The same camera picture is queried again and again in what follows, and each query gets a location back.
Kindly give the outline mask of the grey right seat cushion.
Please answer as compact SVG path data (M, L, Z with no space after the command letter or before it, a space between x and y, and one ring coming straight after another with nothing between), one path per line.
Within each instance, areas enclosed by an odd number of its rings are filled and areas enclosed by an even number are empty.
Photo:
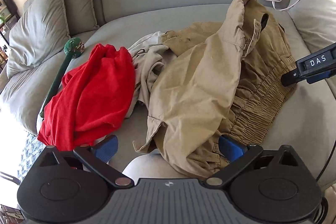
M335 0L290 0L288 10L311 53L335 43Z

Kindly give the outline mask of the khaki jacket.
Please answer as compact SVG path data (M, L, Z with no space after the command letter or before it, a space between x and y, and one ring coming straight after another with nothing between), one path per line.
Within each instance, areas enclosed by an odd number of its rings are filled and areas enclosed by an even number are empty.
M233 0L224 22L199 22L163 36L177 55L150 93L146 141L179 173L205 179L231 160L222 135L261 144L295 86L284 29L259 0Z

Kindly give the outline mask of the blue white patterned rug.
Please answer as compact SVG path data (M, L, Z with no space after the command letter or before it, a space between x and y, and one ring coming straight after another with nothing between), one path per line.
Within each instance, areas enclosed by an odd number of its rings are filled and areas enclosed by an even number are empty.
M26 177L27 173L45 147L46 145L40 142L35 135L31 133L27 134L17 172L17 178L20 181L23 181L23 179Z

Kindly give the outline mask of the green massage hammer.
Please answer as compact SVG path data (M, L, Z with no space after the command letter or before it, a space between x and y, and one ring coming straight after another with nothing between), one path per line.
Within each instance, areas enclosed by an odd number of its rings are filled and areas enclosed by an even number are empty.
M50 102L50 100L58 93L58 88L61 84L62 78L68 68L72 59L76 59L82 55L84 52L84 43L80 38L70 38L64 45L63 51L65 53L65 59L62 62L56 77L49 89L49 92L42 104L39 116L43 119L45 117L45 106Z

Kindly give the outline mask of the front grey back pillow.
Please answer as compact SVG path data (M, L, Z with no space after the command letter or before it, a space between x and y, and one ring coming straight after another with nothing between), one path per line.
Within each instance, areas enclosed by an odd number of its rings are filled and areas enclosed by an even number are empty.
M69 39L64 0L33 0L10 31L7 77L41 65Z

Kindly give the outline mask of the red shirt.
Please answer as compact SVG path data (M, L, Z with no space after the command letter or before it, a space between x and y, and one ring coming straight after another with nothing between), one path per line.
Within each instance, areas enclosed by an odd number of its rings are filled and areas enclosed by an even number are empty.
M87 62L63 76L61 91L44 108L38 140L60 151L92 145L121 127L134 89L129 51L97 44Z

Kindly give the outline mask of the cream white garment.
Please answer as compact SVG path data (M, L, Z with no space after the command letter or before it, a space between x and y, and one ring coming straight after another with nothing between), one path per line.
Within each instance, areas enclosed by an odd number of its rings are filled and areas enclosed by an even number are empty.
M163 44L164 36L160 31L148 34L128 48L135 69L135 90L126 118L131 116L137 102L149 106L155 81L165 67L177 57Z

